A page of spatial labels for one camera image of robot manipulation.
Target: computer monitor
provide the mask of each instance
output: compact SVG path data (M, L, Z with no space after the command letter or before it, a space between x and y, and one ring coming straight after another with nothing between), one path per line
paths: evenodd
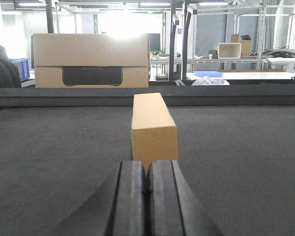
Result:
M150 52L161 51L161 34L160 33L148 33L149 50Z

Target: blue plastic bin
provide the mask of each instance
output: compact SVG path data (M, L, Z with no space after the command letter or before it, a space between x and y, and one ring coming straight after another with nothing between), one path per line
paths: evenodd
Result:
M204 77L204 76L209 76L209 77L222 77L223 73L209 70L209 71L194 71L195 75L198 77Z
M21 82L30 77L29 58L10 59L10 61L19 68Z

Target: box flap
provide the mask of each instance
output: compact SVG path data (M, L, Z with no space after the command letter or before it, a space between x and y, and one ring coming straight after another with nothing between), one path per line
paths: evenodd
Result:
M176 126L160 93L136 94L132 130Z
M148 66L148 35L34 34L35 66Z
M251 40L251 37L250 37L250 35L241 35L240 36L241 37L241 40Z

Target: white tabletop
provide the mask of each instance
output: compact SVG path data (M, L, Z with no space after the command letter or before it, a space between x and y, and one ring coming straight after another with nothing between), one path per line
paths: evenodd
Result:
M217 79L224 80L289 80L295 77L295 73L289 72L225 72ZM187 73L189 80L197 80L199 77L194 73Z

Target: large cardboard box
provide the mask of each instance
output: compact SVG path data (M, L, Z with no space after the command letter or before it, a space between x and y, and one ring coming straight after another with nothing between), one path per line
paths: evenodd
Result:
M241 54L250 56L251 54L251 37L249 35L241 35L242 40L239 40L239 34L232 34L232 43L241 43Z
M177 127L160 93L134 95L131 138L146 173L153 160L178 159Z
M147 88L148 35L34 34L37 88Z

